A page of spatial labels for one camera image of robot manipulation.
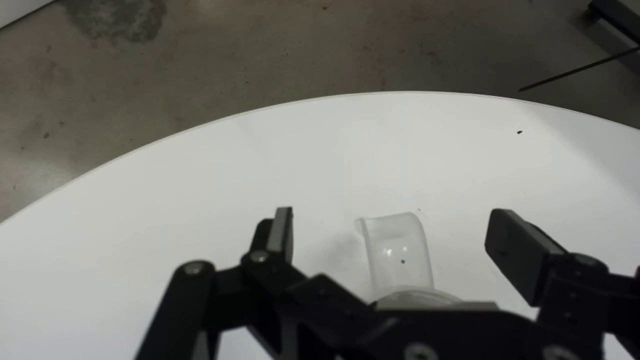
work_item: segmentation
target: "white table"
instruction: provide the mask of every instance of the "white table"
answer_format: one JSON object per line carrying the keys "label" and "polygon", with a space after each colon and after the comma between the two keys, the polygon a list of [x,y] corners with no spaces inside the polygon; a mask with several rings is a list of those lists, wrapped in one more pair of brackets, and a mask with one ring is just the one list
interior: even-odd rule
{"label": "white table", "polygon": [[[284,203],[297,209],[294,263],[307,274],[370,298],[354,217],[411,209],[441,289],[532,314],[484,254],[491,209],[514,207],[566,247],[633,274],[638,153],[638,129],[470,93],[335,95],[217,119],[0,226],[0,358],[132,358],[173,269],[192,258],[234,266],[257,222]],[[224,353],[255,353],[239,342],[248,340],[226,335]]]}

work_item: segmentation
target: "gray concrete floor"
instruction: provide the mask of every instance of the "gray concrete floor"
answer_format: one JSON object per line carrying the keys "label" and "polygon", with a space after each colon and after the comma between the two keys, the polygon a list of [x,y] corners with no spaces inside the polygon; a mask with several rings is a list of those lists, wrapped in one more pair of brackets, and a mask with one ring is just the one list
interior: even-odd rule
{"label": "gray concrete floor", "polygon": [[529,98],[640,127],[640,55],[586,0],[60,0],[0,30],[0,219],[184,127],[370,89]]}

